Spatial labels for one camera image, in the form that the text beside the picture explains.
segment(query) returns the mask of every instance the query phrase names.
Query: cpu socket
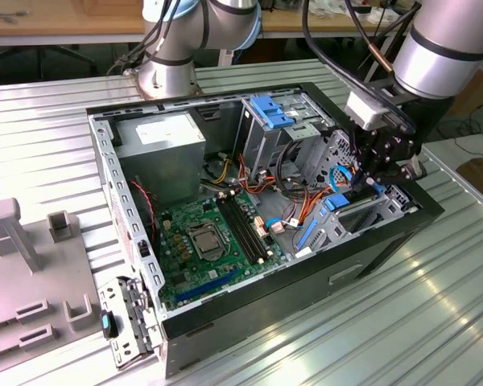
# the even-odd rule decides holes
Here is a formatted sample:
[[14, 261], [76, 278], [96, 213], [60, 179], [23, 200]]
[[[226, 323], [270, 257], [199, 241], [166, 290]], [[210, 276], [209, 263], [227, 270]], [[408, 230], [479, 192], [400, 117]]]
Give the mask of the cpu socket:
[[190, 229], [188, 235], [201, 259], [216, 261], [226, 252], [224, 241], [213, 223], [204, 223]]

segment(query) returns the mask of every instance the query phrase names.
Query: aluminum table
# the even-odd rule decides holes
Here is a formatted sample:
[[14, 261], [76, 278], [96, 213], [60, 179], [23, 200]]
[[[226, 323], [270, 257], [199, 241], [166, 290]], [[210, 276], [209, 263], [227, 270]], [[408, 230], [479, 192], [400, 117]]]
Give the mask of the aluminum table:
[[[205, 92], [315, 82], [349, 90], [316, 60], [197, 71]], [[128, 273], [94, 161], [85, 108], [139, 101], [120, 76], [0, 87], [0, 197], [23, 223], [80, 218], [97, 286]], [[164, 380], [147, 359], [117, 372], [101, 333], [0, 373], [9, 384], [483, 384], [483, 198], [426, 149], [420, 181], [445, 209], [376, 273]]]

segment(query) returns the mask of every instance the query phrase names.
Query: motherboard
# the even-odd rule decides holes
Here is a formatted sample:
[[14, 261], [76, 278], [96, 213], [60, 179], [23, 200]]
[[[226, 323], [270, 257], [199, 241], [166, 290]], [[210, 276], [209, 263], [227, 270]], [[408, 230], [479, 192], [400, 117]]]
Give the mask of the motherboard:
[[167, 310], [286, 260], [272, 236], [258, 229], [258, 213], [244, 191], [172, 207], [158, 220], [163, 225], [159, 265], [166, 278], [159, 298]]

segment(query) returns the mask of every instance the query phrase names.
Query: ram slot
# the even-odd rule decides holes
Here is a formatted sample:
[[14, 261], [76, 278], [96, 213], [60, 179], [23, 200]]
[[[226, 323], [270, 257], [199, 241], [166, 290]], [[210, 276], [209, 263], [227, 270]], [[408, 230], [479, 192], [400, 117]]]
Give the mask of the ram slot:
[[267, 259], [266, 250], [263, 248], [258, 235], [247, 223], [236, 201], [234, 199], [219, 199], [217, 206], [249, 262], [254, 265], [258, 263], [259, 259]]

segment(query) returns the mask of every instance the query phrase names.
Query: workbench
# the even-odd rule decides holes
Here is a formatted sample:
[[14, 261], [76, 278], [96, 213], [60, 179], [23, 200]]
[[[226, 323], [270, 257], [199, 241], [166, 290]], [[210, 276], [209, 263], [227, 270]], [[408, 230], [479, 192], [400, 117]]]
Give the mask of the workbench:
[[[204, 68], [197, 76], [205, 92], [311, 81], [340, 107], [349, 93], [316, 60]], [[129, 269], [85, 108], [140, 99], [120, 76], [0, 86], [0, 197], [19, 200], [24, 224], [76, 213], [97, 286]], [[376, 273], [333, 296], [171, 380], [155, 359], [117, 372], [96, 333], [0, 373], [0, 385], [483, 384], [483, 197], [439, 153], [427, 146], [421, 154], [428, 176], [419, 184], [445, 213]]]
[[[0, 12], [29, 10], [19, 23], [0, 20], [0, 46], [139, 42], [144, 36], [142, 16], [90, 16], [81, 0], [0, 0]], [[260, 39], [302, 38], [302, 12], [262, 12]], [[376, 26], [364, 21], [366, 31]], [[309, 15], [314, 37], [358, 37], [353, 20], [344, 14], [331, 18]], [[230, 65], [233, 52], [221, 50], [219, 65]]]

